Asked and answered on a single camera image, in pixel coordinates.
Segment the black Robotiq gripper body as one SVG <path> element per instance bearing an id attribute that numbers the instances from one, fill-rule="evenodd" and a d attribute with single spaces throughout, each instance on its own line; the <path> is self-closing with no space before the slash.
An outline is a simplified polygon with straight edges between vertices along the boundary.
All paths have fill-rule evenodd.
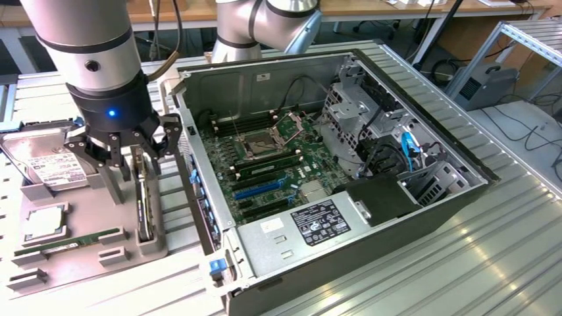
<path id="1" fill-rule="evenodd" d="M 122 142 L 133 142 L 133 133 L 150 137 L 158 127 L 158 115 L 152 108 L 148 80 L 141 71 L 122 87 L 88 92 L 66 84 L 68 91 L 85 122 L 89 137 L 108 142 L 118 136 Z"/>

